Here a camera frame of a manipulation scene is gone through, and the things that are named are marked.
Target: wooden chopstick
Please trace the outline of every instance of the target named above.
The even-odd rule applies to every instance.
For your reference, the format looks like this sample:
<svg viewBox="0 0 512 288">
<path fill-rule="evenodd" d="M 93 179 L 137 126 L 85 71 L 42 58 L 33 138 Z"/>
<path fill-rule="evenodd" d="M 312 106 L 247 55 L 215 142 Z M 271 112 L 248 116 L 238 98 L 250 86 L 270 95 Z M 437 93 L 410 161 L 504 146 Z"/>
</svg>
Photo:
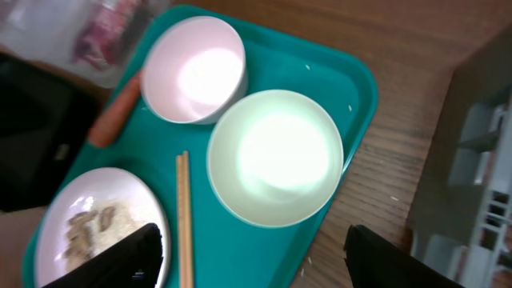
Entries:
<svg viewBox="0 0 512 288">
<path fill-rule="evenodd" d="M 190 205 L 190 164 L 188 151 L 176 157 L 178 183 L 178 228 L 180 287 L 194 287 L 192 213 Z"/>
</svg>

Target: teal tray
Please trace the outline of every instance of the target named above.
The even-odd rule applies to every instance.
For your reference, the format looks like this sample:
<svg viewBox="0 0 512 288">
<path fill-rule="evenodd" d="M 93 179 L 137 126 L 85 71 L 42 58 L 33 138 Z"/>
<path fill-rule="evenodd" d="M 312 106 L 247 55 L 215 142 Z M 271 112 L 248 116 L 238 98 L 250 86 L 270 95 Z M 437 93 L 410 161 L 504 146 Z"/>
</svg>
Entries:
<svg viewBox="0 0 512 288">
<path fill-rule="evenodd" d="M 209 15 L 240 33 L 246 48 L 249 91 L 286 89 L 308 95 L 336 123 L 343 139 L 345 175 L 377 109 L 377 85 L 369 70 L 342 52 L 193 6 L 176 6 L 157 18 L 138 46 L 111 101 L 141 68 L 158 36 L 185 18 Z M 284 287 L 292 283 L 331 201 L 316 215 L 281 229 L 236 219 L 217 200 L 206 175 L 206 146 L 213 126 L 176 125 L 139 101 L 119 140 L 98 150 L 85 144 L 61 185 L 98 167 L 113 166 L 142 179 L 170 222 L 172 257 L 166 287 L 178 287 L 175 157 L 190 152 L 194 265 L 197 287 Z M 23 263 L 23 283 L 34 287 L 33 236 Z"/>
</svg>

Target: wooden table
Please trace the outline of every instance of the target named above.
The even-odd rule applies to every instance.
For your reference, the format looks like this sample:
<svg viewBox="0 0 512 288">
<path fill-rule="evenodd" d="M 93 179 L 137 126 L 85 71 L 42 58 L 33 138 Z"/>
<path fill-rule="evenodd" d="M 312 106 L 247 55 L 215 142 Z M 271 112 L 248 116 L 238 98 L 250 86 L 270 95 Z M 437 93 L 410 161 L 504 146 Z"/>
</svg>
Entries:
<svg viewBox="0 0 512 288">
<path fill-rule="evenodd" d="M 178 0 L 350 53 L 380 103 L 293 287 L 352 287 L 342 250 L 363 224 L 407 250 L 406 217 L 453 69 L 512 21 L 510 0 Z"/>
</svg>

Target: food on plate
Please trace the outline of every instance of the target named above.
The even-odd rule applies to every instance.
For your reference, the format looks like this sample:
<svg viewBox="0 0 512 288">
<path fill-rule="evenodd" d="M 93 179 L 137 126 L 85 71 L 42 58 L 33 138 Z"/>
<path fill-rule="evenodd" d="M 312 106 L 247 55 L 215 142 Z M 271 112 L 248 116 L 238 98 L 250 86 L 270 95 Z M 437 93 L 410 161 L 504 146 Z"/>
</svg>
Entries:
<svg viewBox="0 0 512 288">
<path fill-rule="evenodd" d="M 99 204 L 90 211 L 77 213 L 68 220 L 68 247 L 64 252 L 66 270 L 76 269 L 143 224 L 133 220 L 128 207 L 120 202 Z"/>
<path fill-rule="evenodd" d="M 99 216 L 99 230 L 101 232 L 105 231 L 110 224 L 112 224 L 112 218 L 115 215 L 115 207 L 108 206 L 107 208 L 102 210 L 102 213 Z"/>
</svg>

